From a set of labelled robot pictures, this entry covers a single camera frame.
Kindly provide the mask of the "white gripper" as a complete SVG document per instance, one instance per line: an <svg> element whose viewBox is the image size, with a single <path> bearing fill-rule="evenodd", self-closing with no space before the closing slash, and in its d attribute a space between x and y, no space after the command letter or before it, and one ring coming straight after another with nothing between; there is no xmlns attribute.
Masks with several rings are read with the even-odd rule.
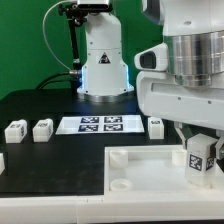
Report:
<svg viewBox="0 0 224 224"><path fill-rule="evenodd" d="M165 72L141 71L136 80L141 112L175 121L174 128L183 148L193 136L188 124L216 129L215 158L224 159L224 74L214 75L209 87L177 85Z"/></svg>

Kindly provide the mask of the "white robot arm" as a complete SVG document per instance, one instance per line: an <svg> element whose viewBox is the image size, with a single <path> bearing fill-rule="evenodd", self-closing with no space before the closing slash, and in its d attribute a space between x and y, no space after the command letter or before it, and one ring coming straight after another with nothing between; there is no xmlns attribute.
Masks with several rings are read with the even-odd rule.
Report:
<svg viewBox="0 0 224 224"><path fill-rule="evenodd" d="M137 92L149 117L173 121L185 147L224 158L224 0L141 0L142 13L162 27L162 42L135 55L136 85L121 56L121 24L110 0L78 0L87 13L87 62L81 92L93 99ZM214 129L205 147L187 138L182 126Z"/></svg>

